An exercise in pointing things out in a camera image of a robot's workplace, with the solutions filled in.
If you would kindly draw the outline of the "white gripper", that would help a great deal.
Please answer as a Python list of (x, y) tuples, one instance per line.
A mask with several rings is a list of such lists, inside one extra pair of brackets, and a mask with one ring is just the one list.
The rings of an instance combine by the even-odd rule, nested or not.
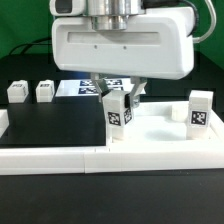
[(109, 93), (103, 74), (132, 77), (125, 107), (137, 108), (149, 78), (181, 79), (194, 67), (190, 7), (153, 8), (128, 19), (120, 31), (95, 31), (88, 17), (58, 18), (52, 26), (53, 56), (62, 70), (95, 72), (99, 102)]

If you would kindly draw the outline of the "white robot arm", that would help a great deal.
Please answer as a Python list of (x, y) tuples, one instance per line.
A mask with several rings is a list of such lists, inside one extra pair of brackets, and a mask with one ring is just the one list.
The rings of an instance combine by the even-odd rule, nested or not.
[(103, 74), (127, 75), (124, 95), (135, 107), (149, 78), (178, 80), (194, 66), (194, 46), (216, 27), (211, 0), (204, 0), (210, 26), (195, 37), (199, 14), (190, 0), (50, 0), (53, 57), (58, 68), (91, 74), (99, 95), (109, 92)]

